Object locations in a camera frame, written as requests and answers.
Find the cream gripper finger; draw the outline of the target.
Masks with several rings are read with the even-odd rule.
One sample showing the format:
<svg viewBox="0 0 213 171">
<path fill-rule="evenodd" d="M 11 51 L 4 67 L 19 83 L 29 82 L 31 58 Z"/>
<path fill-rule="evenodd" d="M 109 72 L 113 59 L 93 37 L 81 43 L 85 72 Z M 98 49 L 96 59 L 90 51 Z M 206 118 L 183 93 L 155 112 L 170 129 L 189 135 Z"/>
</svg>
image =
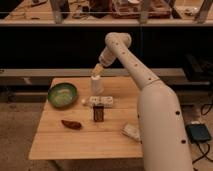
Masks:
<svg viewBox="0 0 213 171">
<path fill-rule="evenodd" d="M 97 76 L 97 75 L 99 75 L 103 70 L 104 70 L 103 65 L 100 64 L 100 63 L 97 63 L 97 64 L 95 65 L 95 67 L 92 69 L 91 75 L 92 75 L 92 76 Z"/>
</svg>

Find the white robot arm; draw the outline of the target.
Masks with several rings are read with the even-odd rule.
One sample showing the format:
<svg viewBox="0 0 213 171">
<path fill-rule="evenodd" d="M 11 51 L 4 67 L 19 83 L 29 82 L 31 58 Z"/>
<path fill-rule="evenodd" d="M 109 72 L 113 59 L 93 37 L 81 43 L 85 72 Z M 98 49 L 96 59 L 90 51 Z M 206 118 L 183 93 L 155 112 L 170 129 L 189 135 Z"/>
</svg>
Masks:
<svg viewBox="0 0 213 171">
<path fill-rule="evenodd" d="M 99 64 L 108 67 L 118 59 L 140 91 L 137 114 L 144 169 L 194 171 L 179 99 L 129 50 L 131 42 L 129 33 L 108 33 Z"/>
</svg>

